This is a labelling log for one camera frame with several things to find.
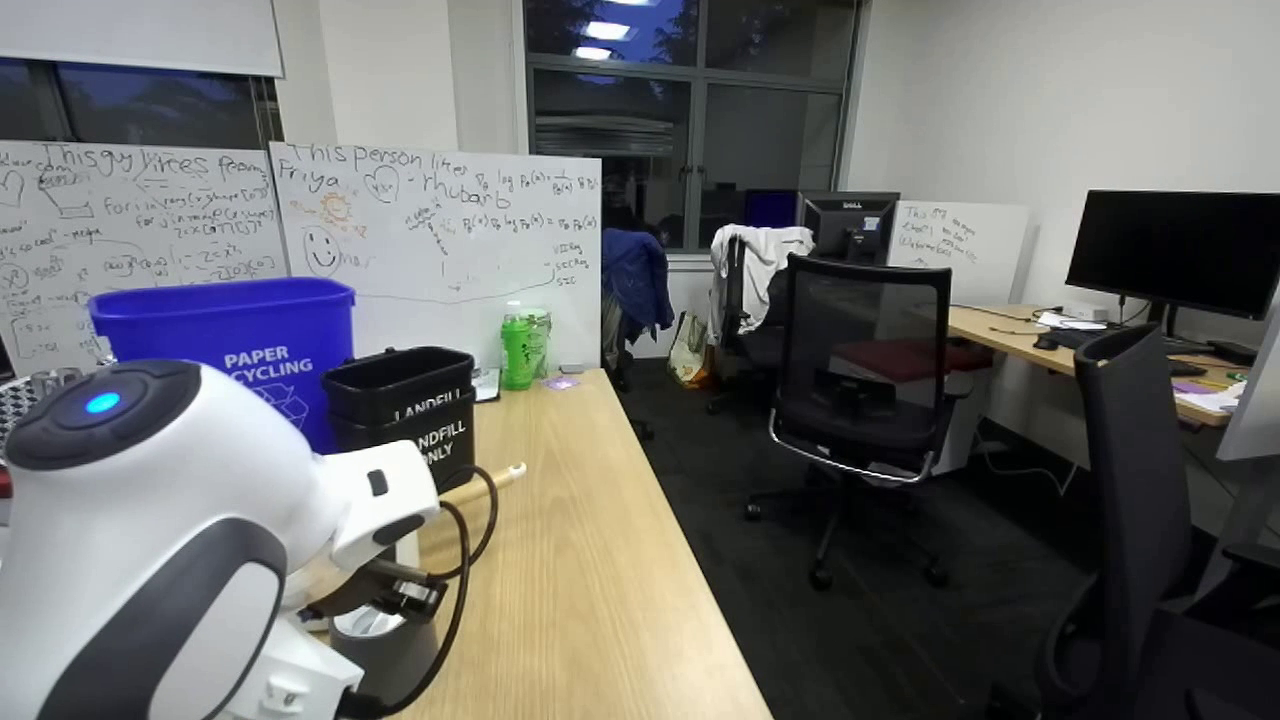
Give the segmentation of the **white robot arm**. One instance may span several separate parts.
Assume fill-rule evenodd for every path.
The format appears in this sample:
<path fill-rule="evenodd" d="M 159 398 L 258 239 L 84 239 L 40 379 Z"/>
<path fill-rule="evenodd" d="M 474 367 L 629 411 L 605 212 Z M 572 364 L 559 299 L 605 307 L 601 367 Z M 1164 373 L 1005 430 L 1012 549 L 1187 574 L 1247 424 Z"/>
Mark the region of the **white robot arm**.
<path fill-rule="evenodd" d="M 16 421 L 0 720 L 381 720 L 432 681 L 435 509 L 409 439 L 322 452 L 198 360 L 92 373 Z"/>

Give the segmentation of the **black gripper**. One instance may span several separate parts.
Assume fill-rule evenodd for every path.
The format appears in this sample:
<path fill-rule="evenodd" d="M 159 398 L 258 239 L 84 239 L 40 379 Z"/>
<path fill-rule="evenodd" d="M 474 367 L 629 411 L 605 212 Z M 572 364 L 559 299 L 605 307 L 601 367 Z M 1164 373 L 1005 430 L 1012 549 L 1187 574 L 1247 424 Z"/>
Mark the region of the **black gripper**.
<path fill-rule="evenodd" d="M 428 574 L 418 574 L 409 564 L 371 561 L 353 581 L 345 581 L 338 592 L 307 603 L 307 616 L 341 616 L 362 603 L 409 622 L 432 622 L 444 602 L 444 585 Z"/>

